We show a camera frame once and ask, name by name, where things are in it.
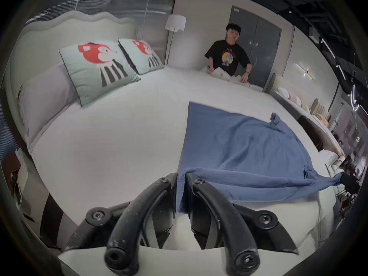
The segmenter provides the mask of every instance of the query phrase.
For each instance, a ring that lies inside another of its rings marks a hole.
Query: black t-shirt
[[[250,63],[243,48],[241,48],[237,43],[229,45],[226,40],[216,41],[213,43],[211,48],[205,54],[205,57],[211,57],[214,59],[214,69],[221,67],[230,76],[235,73],[239,62],[242,67],[246,67],[246,65]]]

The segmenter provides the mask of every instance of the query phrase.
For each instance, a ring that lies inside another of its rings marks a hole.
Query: light green pillow
[[[118,39],[125,56],[130,59],[132,68],[140,75],[163,68],[163,64],[146,41]]]
[[[117,42],[95,41],[59,50],[81,106],[121,86],[140,80]]]

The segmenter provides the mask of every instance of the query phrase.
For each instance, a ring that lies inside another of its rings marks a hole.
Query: man
[[[228,24],[226,26],[226,40],[216,41],[207,51],[205,57],[208,58],[209,69],[207,72],[209,74],[216,68],[220,67],[232,76],[240,62],[242,67],[246,67],[246,72],[242,76],[241,82],[248,82],[252,65],[250,64],[249,58],[244,49],[236,43],[241,30],[241,27],[236,24]]]

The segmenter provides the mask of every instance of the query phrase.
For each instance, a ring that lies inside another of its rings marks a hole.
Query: red cartoon character
[[[148,64],[150,67],[159,66],[159,60],[152,54],[152,48],[149,47],[147,44],[140,42],[140,41],[133,41],[134,44],[138,47],[138,49],[145,55],[148,56]]]
[[[87,43],[78,45],[79,52],[83,57],[100,66],[102,87],[121,80],[127,76],[124,67],[115,60],[117,52],[112,51],[107,45]]]

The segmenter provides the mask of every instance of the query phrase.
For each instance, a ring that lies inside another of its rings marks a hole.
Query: man's hair
[[[236,24],[233,24],[233,23],[228,24],[228,25],[226,26],[226,30],[229,30],[229,29],[231,29],[231,30],[236,30],[239,34],[240,34],[241,30],[242,30],[242,28],[241,28],[240,26],[238,26],[238,25],[236,25]]]

